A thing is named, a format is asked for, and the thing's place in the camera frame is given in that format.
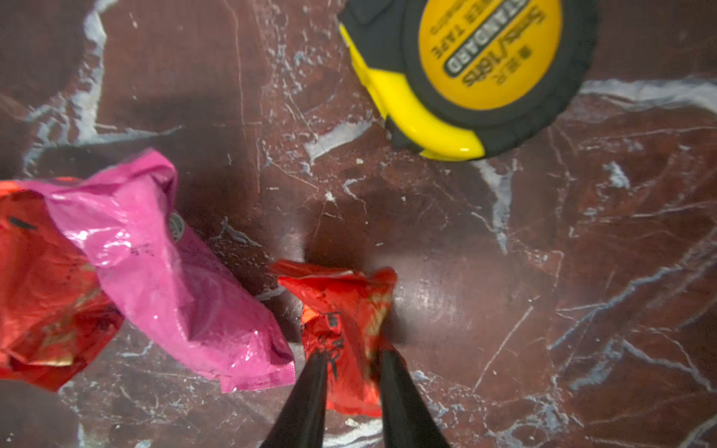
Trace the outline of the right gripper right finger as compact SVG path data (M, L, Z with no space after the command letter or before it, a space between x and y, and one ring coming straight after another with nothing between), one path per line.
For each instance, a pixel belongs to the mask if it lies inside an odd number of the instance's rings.
M379 388L387 448L450 447L395 350L381 354Z

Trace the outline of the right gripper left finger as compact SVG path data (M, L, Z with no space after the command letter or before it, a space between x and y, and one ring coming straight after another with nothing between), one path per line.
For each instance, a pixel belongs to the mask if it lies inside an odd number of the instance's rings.
M327 355L314 353L261 448L321 448L327 400Z

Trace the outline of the yellow black tape measure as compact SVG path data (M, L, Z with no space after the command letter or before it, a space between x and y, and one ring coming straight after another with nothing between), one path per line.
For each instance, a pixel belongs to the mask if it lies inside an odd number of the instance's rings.
M492 158L548 127L580 90L592 1L349 1L339 30L396 149Z

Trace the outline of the red tea bag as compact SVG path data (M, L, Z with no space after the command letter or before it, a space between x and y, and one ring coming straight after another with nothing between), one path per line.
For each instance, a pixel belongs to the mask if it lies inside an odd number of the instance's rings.
M1 376L56 392L91 364L124 318L43 196L1 184Z
M345 416L382 416L380 358L392 347L382 330L397 273L387 267L367 275L297 261L277 261L271 270L302 302L306 358L327 357L327 408Z

